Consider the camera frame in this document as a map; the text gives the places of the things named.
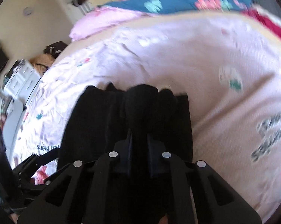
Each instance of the metal bolt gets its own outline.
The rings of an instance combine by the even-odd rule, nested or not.
[[[169,152],[164,152],[164,153],[162,153],[162,156],[164,158],[169,158],[169,157],[171,157],[171,154]]]
[[[198,162],[197,162],[197,165],[198,165],[199,167],[205,167],[205,166],[206,166],[206,163],[205,163],[204,161],[198,161]]]
[[[80,161],[80,160],[77,160],[77,161],[75,161],[74,163],[73,163],[73,165],[74,165],[74,167],[81,167],[82,166],[82,161]]]
[[[108,153],[108,155],[109,155],[110,157],[117,157],[117,156],[118,156],[118,153],[117,153],[117,152],[110,152],[110,153]]]

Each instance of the wall-mounted round object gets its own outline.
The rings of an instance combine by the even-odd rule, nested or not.
[[[32,7],[26,7],[23,9],[23,15],[24,16],[29,16],[33,13],[33,9]]]

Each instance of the black bag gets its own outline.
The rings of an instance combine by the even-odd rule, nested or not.
[[[54,44],[48,45],[44,50],[44,54],[50,54],[56,59],[67,46],[68,45],[62,41],[56,42]]]

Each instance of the black cloth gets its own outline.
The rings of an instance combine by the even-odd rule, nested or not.
[[[58,169],[76,160],[97,160],[126,139],[128,129],[133,135],[149,133],[164,142],[167,151],[192,161],[187,95],[174,96],[168,89],[158,92],[149,85],[124,92],[110,83],[106,90],[89,86],[78,99],[65,128]]]

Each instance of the mattress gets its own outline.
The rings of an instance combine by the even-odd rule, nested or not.
[[[14,157],[20,162],[59,147],[84,88],[104,89],[109,81],[123,90],[147,83],[186,92],[194,161],[208,162],[263,222],[276,210],[281,40],[269,30],[236,13],[188,12],[140,18],[73,42],[42,78]],[[40,171],[49,175],[55,167]]]

